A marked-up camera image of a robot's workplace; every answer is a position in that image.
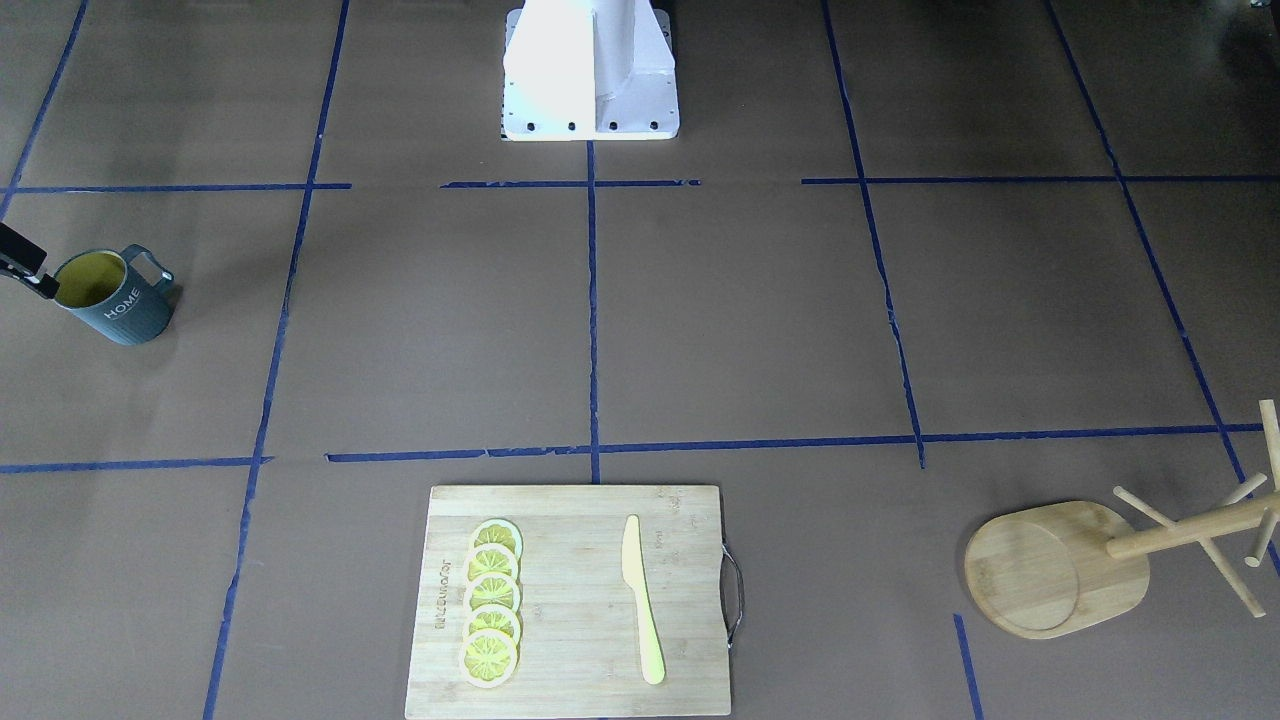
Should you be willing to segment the yellow plastic knife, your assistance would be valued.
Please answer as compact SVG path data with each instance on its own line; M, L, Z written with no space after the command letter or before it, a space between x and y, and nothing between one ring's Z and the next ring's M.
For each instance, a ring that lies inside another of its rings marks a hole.
M623 583L631 589L635 602L637 652L643 679L649 685L659 685L666 680L666 660L648 592L640 518L635 514L628 515L625 520L621 566Z

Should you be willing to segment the bamboo cutting board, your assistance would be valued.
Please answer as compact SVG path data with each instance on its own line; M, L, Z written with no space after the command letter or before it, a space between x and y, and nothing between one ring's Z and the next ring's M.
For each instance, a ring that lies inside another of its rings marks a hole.
M666 680L644 682L635 602L625 584L625 520L640 518L648 592ZM502 685L470 685L466 557L475 527L524 536L518 665ZM714 486L438 486L430 493L407 719L723 716L732 710L722 605L722 501Z

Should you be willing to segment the lemon slice three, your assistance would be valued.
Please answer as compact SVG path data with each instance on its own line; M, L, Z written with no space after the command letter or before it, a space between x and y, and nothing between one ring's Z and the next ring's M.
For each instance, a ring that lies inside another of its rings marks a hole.
M498 605L517 612L522 603L522 589L518 579L508 573L483 571L467 579L463 603L468 610Z

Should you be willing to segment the lemon slice one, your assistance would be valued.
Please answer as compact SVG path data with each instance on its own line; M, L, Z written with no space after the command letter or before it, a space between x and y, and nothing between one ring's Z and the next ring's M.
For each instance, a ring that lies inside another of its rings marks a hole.
M521 530L512 521L503 518L490 518L479 523L470 536L470 544L472 547L500 544L516 559L524 556L524 536Z

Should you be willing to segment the lemon slice two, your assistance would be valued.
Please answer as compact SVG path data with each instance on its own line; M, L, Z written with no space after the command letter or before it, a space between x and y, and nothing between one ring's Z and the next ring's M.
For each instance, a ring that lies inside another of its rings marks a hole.
M511 580L517 580L520 577L520 556L502 543L474 546L465 565L468 583L490 574L508 577Z

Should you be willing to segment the lemon slice four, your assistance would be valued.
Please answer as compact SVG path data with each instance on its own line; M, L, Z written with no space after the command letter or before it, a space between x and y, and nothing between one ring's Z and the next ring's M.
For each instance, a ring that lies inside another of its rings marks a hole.
M524 624L517 610L503 603L483 603L468 611L463 624L463 635L470 637L481 630L499 632L518 646L524 634Z

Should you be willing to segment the wooden cup storage rack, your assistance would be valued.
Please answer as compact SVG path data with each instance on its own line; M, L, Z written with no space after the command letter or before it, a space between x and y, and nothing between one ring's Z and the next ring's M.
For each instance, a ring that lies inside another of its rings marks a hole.
M1114 495L1155 521L1135 530L1112 509L1070 500L991 518L966 541L960 577L980 614L1015 637L1043 641L1135 609L1149 588L1149 555L1198 546L1253 618L1266 611L1216 539L1254 532L1244 562L1257 568L1277 529L1277 406L1260 401L1272 474L1258 473L1217 506L1174 520L1121 486Z

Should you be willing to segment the blue-green mug yellow inside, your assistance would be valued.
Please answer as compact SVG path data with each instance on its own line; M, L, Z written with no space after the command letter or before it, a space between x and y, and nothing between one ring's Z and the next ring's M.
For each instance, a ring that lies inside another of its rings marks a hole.
M168 293L175 275L137 243L81 252L63 263L54 279L55 304L116 345L155 340L173 316Z

